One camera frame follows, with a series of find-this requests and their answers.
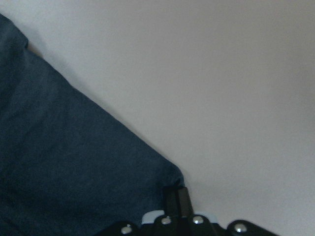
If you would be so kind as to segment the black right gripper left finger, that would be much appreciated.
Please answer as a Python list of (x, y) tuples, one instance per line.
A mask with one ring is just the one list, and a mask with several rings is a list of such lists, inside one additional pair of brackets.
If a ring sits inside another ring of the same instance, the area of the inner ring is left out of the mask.
[(163, 209), (168, 216), (181, 216), (178, 193), (180, 189), (180, 186), (167, 186), (163, 188)]

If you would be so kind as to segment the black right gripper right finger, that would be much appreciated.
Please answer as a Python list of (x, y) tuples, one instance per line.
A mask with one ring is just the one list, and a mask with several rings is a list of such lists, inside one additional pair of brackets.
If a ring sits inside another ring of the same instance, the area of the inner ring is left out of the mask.
[(186, 187), (177, 190), (178, 212), (181, 218), (188, 218), (193, 215), (189, 191)]

